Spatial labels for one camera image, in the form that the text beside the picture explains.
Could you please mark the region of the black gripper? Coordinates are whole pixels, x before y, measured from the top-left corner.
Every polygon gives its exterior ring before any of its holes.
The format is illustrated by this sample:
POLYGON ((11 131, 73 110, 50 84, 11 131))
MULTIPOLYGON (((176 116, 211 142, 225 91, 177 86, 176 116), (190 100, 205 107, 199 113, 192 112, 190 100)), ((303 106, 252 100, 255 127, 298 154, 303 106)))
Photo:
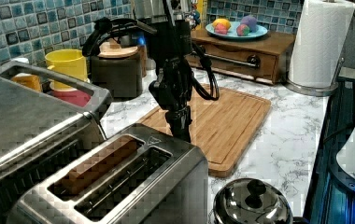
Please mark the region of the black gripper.
POLYGON ((172 135, 190 143, 192 141, 190 136, 192 119, 191 108, 187 105, 192 95, 190 66, 179 57, 164 61, 158 60, 156 76, 157 79, 149 84, 150 93, 161 109, 169 110, 165 118, 170 125, 172 135))

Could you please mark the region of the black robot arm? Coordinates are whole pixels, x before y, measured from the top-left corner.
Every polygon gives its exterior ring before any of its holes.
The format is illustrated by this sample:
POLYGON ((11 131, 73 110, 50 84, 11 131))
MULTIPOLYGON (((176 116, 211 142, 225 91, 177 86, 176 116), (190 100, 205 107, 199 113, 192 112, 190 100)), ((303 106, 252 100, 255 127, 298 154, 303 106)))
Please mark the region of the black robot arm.
POLYGON ((135 18, 154 29, 145 32, 148 57, 156 64, 157 79, 149 85, 172 135, 189 142, 192 123, 192 69, 185 56, 192 52, 190 24, 180 0, 131 0, 135 18))

